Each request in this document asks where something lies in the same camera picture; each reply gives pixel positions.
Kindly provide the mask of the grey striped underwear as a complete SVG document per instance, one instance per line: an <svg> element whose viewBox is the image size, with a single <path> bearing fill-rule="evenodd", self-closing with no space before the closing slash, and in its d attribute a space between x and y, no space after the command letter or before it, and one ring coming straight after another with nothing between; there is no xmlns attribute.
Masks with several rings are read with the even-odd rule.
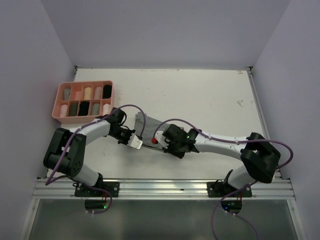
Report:
<svg viewBox="0 0 320 240"><path fill-rule="evenodd" d="M142 133L142 141L143 141L142 146L156 150L156 151L162 151L162 146L160 144L155 145L152 143L154 131L160 125L161 121L155 118L149 117L147 115L145 115L145 119L146 119L146 123L144 126L143 114L139 111L135 115L134 129L138 136L140 135L142 128L144 126L144 131Z"/></svg>

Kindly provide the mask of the beige navy-trimmed underwear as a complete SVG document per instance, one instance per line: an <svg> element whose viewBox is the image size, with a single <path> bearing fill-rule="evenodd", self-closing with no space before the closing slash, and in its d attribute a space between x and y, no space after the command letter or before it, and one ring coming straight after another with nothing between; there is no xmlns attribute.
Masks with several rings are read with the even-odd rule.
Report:
<svg viewBox="0 0 320 240"><path fill-rule="evenodd" d="M83 92L83 99L90 100L92 95L92 87L85 87Z"/></svg>

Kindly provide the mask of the plain grey underwear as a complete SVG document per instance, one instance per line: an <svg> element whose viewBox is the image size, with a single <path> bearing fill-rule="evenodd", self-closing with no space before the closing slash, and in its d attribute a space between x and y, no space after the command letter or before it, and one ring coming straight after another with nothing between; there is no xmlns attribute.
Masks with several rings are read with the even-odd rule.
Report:
<svg viewBox="0 0 320 240"><path fill-rule="evenodd" d="M71 89L70 88L65 88L63 90L63 100L68 101L70 99L70 94L71 94Z"/></svg>

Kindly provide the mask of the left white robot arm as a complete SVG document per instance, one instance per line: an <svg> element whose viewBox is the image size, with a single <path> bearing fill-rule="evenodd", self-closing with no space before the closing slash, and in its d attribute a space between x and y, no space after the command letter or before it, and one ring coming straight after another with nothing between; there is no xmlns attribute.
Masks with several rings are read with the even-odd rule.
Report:
<svg viewBox="0 0 320 240"><path fill-rule="evenodd" d="M43 165L52 170L45 184L53 183L56 180L54 174L61 173L85 184L92 196L101 195L104 190L103 177L84 164L86 146L99 138L110 136L118 144L139 150L142 141L135 130L123 126L125 117L124 111L114 108L110 114L99 116L81 127L56 129L43 160Z"/></svg>

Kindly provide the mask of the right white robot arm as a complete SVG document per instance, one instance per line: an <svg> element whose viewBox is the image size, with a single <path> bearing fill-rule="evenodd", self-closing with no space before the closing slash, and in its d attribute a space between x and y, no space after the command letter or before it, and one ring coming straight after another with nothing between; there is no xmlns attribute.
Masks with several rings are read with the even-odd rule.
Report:
<svg viewBox="0 0 320 240"><path fill-rule="evenodd" d="M223 137L191 128L184 131L170 124L155 133L155 141L165 153L182 159L186 153L214 153L237 159L242 166L228 172L223 192L235 196L243 186L254 181L270 184L281 154L262 135L252 132L248 137Z"/></svg>

